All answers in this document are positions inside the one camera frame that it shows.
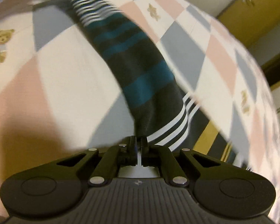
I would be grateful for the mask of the dark striped knit sweater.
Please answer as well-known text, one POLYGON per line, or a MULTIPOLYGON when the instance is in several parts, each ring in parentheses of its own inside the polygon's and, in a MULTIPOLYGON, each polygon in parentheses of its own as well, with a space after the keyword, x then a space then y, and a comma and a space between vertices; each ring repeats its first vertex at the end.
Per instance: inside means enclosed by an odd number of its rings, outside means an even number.
POLYGON ((245 167, 249 140, 232 101, 238 53, 195 7, 157 0, 33 0, 44 90, 67 152, 125 136, 192 148, 245 167))

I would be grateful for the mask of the yellow wooden cabinet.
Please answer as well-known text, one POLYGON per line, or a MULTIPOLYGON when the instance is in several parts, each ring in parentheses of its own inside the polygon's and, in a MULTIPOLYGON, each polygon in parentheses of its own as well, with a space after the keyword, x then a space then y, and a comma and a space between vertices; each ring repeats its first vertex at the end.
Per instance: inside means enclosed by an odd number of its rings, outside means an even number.
POLYGON ((280 0, 234 0, 217 19, 248 47, 280 22, 280 0))

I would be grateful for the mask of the checkered pink grey bedsheet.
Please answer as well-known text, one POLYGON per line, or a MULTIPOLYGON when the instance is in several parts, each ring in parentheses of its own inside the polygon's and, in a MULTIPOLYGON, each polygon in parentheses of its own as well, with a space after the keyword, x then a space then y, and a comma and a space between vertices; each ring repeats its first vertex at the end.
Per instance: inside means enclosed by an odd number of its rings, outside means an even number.
POLYGON ((280 221, 272 94, 217 19, 185 0, 0 0, 0 186, 132 135, 262 175, 280 221))

